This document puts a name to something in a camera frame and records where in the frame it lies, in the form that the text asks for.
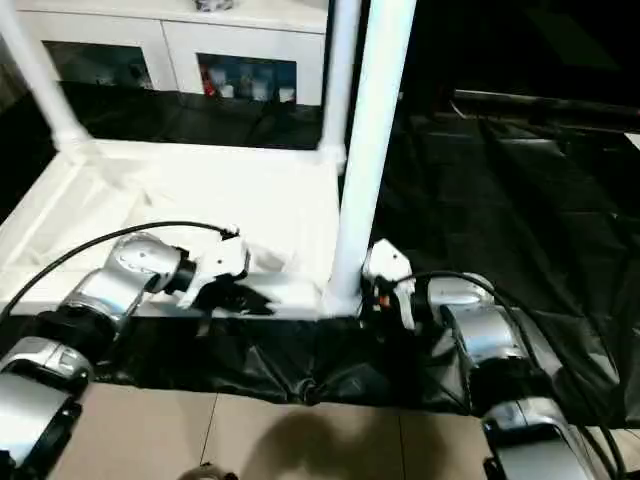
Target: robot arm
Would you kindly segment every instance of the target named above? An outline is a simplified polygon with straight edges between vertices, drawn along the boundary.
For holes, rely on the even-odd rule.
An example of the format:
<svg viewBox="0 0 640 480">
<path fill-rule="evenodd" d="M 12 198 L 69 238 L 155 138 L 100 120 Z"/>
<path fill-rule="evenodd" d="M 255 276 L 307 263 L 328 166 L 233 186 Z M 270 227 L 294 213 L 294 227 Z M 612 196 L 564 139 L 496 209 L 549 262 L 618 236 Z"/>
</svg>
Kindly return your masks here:
<svg viewBox="0 0 640 480">
<path fill-rule="evenodd" d="M 420 297 L 415 280 L 398 283 L 410 278 L 411 266 L 386 240 L 373 246 L 363 272 L 374 310 L 395 305 L 405 329 L 419 334 L 414 307 L 426 297 L 434 321 L 452 331 L 473 413 L 482 419 L 493 454 L 485 462 L 490 480 L 602 478 L 553 399 L 547 374 L 492 295 L 467 280 L 443 277 L 431 279 Z"/>
<path fill-rule="evenodd" d="M 0 479 L 46 476 L 80 417 L 93 368 L 145 294 L 188 292 L 188 307 L 207 283 L 246 275 L 249 254 L 239 237 L 222 241 L 218 253 L 215 271 L 197 275 L 185 250 L 148 233 L 122 237 L 102 268 L 55 311 L 37 315 L 0 360 Z"/>
</svg>

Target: white pillar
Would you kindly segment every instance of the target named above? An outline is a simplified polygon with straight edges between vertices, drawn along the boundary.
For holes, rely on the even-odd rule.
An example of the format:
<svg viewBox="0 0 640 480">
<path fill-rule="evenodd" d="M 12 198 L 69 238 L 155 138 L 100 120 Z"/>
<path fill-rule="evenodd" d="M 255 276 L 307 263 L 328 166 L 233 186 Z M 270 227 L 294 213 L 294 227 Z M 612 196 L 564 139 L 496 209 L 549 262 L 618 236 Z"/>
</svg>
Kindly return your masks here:
<svg viewBox="0 0 640 480">
<path fill-rule="evenodd" d="M 0 35 L 51 127 L 56 148 L 62 150 L 65 143 L 87 140 L 88 134 L 76 119 L 60 87 L 49 77 L 33 39 L 20 23 L 12 0 L 0 0 Z"/>
<path fill-rule="evenodd" d="M 373 217 L 416 0 L 372 0 L 333 272 L 325 292 L 331 314 L 357 310 L 360 277 Z"/>
<path fill-rule="evenodd" d="M 344 138 L 361 5 L 362 0 L 336 0 L 333 12 L 331 56 L 319 149 L 328 158 L 334 159 L 340 173 L 344 170 L 347 156 Z"/>
</svg>

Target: cabinet door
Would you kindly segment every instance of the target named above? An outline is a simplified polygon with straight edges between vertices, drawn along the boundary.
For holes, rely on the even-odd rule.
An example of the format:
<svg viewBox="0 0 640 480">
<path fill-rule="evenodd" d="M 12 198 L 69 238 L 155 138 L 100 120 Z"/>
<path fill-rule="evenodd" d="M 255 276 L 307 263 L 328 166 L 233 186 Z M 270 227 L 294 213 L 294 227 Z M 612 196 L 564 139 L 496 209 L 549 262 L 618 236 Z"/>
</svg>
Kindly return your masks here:
<svg viewBox="0 0 640 480">
<path fill-rule="evenodd" d="M 162 22 L 178 87 L 222 97 L 320 105 L 325 36 L 222 25 Z"/>
<path fill-rule="evenodd" d="M 21 12 L 56 80 L 177 90 L 158 20 Z"/>
</svg>

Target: black tarp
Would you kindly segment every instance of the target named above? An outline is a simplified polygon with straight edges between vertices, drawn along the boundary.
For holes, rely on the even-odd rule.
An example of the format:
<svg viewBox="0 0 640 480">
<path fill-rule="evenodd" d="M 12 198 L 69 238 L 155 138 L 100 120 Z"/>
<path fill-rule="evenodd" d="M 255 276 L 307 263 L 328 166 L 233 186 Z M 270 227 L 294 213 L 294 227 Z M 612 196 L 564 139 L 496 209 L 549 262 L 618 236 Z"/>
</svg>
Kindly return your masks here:
<svg viewBox="0 0 640 480">
<path fill-rule="evenodd" d="M 117 88 L 69 86 L 67 94 L 103 138 L 293 148 L 319 138 L 313 109 L 265 114 L 255 104 Z M 510 289 L 540 312 L 610 425 L 640 426 L 640 152 L 619 134 L 397 117 L 374 239 L 389 238 L 414 270 L 477 272 Z M 28 98 L 0 117 L 0 131 L 22 169 L 0 185 L 6 215 L 52 149 Z M 0 351 L 22 320 L 0 325 Z M 448 332 L 427 328 L 414 338 L 394 323 L 215 321 L 197 337 L 193 321 L 136 319 L 98 379 L 465 413 Z M 550 355 L 543 363 L 570 418 L 592 422 L 566 371 Z"/>
</svg>

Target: shelf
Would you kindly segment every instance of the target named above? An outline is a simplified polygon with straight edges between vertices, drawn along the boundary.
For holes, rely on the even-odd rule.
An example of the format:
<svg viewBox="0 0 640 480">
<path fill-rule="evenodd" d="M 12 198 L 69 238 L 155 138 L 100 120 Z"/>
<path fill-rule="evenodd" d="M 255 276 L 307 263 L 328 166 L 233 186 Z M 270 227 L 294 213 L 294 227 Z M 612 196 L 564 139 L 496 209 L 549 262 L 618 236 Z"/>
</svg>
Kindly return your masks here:
<svg viewBox="0 0 640 480">
<path fill-rule="evenodd" d="M 329 0 L 238 0 L 227 11 L 204 13 L 194 0 L 17 0 L 21 11 L 150 18 L 324 35 Z"/>
</svg>

